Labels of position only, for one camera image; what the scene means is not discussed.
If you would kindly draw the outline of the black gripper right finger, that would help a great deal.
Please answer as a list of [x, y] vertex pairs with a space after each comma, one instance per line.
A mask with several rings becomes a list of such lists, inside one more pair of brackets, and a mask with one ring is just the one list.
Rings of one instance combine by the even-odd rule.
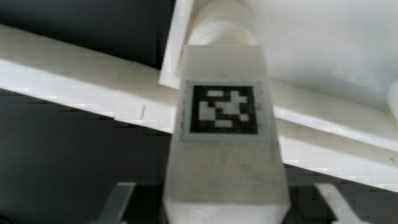
[[289, 198], [286, 224], [369, 224], [358, 218], [332, 184], [293, 185]]

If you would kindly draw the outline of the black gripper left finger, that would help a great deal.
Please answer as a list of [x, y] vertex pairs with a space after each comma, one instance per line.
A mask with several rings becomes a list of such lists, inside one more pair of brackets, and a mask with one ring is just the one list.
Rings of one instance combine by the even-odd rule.
[[97, 218], [87, 224], [159, 224], [158, 184], [119, 182]]

